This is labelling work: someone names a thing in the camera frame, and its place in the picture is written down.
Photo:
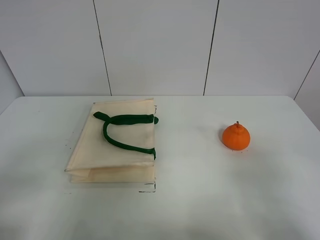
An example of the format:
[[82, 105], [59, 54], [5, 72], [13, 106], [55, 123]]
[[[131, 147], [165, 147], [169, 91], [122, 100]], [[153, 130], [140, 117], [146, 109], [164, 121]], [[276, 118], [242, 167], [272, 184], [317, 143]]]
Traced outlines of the white linen bag green handles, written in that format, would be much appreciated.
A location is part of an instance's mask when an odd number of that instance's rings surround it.
[[93, 103], [64, 170], [70, 181], [153, 184], [156, 110], [152, 98]]

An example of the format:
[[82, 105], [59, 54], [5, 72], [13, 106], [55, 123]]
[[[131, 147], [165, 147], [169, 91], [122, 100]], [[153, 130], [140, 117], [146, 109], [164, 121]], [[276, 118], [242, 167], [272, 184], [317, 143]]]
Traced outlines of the orange with stem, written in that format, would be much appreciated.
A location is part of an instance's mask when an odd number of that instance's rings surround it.
[[222, 143], [234, 151], [246, 149], [251, 142], [249, 131], [237, 121], [228, 126], [222, 133]]

